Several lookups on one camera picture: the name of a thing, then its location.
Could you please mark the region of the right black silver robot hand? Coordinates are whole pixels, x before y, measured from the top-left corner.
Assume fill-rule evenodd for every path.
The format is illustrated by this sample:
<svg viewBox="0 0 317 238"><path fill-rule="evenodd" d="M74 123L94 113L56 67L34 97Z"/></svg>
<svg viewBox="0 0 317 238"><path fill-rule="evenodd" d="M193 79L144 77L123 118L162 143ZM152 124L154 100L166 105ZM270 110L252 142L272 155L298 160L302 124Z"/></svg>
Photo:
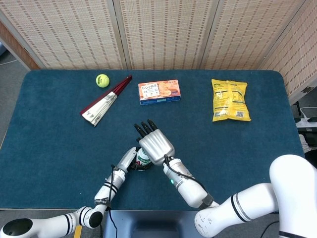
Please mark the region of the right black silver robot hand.
<svg viewBox="0 0 317 238"><path fill-rule="evenodd" d="M161 166L165 155L175 156L174 146L152 120L142 121L141 126L135 123L134 128L141 136L137 139L139 145L154 165Z"/></svg>

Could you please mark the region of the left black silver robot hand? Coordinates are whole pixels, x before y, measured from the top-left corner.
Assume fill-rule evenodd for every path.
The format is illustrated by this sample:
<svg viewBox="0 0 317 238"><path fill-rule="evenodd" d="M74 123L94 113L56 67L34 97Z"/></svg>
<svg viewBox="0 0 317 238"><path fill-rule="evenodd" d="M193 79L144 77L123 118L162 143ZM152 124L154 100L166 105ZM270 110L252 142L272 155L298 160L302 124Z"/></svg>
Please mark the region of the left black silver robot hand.
<svg viewBox="0 0 317 238"><path fill-rule="evenodd" d="M148 155L141 147L132 147L124 154L116 167L127 173L129 170L144 171L152 165Z"/></svg>

